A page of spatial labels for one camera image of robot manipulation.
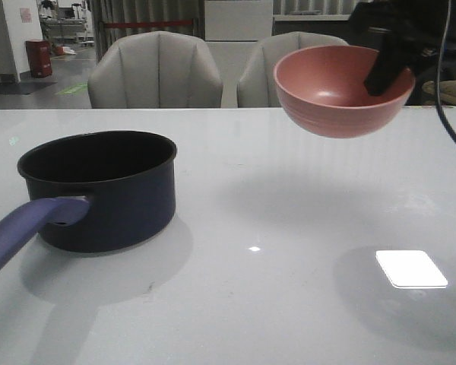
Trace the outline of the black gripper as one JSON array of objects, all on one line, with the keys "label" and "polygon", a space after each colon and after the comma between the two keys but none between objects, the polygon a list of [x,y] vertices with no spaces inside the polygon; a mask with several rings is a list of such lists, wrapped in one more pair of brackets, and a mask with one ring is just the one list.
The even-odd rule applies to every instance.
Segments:
[{"label": "black gripper", "polygon": [[364,80],[369,95],[382,95],[409,68],[436,56],[441,45],[456,50],[456,1],[359,2],[349,18],[357,33],[382,33],[381,48]]}]

